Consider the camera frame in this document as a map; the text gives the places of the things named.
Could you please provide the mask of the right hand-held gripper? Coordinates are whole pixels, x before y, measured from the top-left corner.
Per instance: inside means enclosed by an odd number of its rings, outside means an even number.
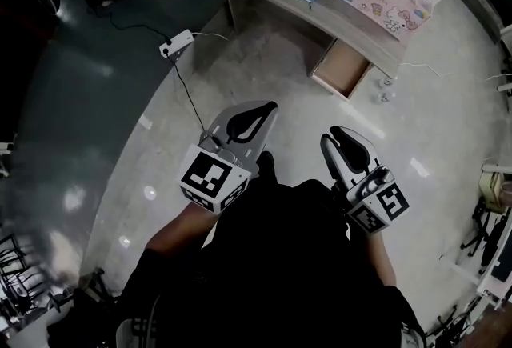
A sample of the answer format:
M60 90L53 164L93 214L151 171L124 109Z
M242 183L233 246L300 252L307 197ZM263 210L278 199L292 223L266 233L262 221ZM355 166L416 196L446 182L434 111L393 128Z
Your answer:
M409 209L391 170L377 167L374 146L360 133L342 126L330 133L321 136L320 147L331 177L345 189L353 187L346 194L348 216L370 235L391 226ZM363 172L371 173L361 180Z

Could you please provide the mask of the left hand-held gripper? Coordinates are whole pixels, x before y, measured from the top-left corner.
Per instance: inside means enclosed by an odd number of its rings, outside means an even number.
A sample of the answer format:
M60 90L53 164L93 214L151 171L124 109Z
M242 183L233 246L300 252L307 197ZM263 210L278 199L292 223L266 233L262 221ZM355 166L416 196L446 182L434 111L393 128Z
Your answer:
M183 195L220 214L248 187L251 170L278 115L274 101L251 101L224 109L192 145L178 173Z

